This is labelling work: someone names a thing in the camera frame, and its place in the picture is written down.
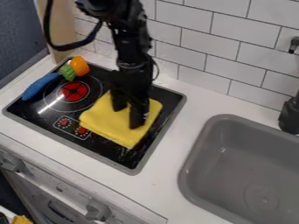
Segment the gray wall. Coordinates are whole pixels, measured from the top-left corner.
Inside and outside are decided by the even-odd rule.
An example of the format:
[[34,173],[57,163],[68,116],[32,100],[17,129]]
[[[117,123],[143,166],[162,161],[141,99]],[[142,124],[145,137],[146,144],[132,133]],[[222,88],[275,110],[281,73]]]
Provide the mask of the gray wall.
[[1,0],[0,81],[12,80],[45,57],[45,48],[33,0]]

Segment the faucet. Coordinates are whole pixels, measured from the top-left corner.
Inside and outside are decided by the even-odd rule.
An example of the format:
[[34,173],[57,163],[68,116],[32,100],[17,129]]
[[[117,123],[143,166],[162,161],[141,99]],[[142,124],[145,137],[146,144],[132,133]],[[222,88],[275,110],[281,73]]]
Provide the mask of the faucet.
[[291,45],[289,47],[289,53],[295,53],[297,47],[299,46],[299,37],[294,37],[291,40]]
[[[299,37],[291,40],[289,53],[293,54],[299,46]],[[299,134],[299,91],[295,97],[284,102],[282,112],[278,118],[281,130],[292,135]]]

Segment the black stovetop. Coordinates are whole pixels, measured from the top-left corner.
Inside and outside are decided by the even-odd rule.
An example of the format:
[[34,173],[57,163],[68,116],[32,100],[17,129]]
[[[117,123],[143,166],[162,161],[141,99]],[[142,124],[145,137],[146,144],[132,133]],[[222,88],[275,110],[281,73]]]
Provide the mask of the black stovetop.
[[[62,65],[51,73],[57,72]],[[90,109],[110,87],[109,71],[90,63],[89,66],[90,74],[76,77],[73,82],[61,77],[49,83],[29,101],[16,99],[7,107],[6,114],[9,117],[18,117],[17,120],[25,125],[35,124],[47,130],[41,132],[61,143],[66,143],[67,140],[68,145],[71,142],[71,147],[72,144],[79,145],[85,151],[92,151],[134,170],[184,97],[165,88],[152,86],[149,91],[150,98],[160,101],[163,110],[142,141],[134,149],[127,150],[102,136],[80,129],[80,114]],[[65,98],[59,98],[61,94],[64,94]]]

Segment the sponge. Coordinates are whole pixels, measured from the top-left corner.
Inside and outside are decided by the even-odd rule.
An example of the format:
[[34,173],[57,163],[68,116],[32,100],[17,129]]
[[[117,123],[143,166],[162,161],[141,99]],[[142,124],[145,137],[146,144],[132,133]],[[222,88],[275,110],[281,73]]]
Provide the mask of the sponge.
[[11,224],[33,224],[33,222],[27,220],[27,218],[24,215],[18,215],[14,218]]
[[114,112],[110,92],[106,92],[89,110],[80,115],[80,126],[105,137],[127,149],[133,149],[149,131],[156,120],[162,104],[149,100],[149,117],[146,123],[137,128],[129,128],[129,107]]

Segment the gray sink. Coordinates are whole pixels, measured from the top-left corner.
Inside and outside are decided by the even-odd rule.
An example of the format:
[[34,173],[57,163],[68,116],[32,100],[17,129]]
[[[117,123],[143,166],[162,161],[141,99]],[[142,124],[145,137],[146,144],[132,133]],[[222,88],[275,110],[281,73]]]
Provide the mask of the gray sink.
[[235,115],[214,116],[178,185],[191,203],[235,224],[298,224],[299,138]]

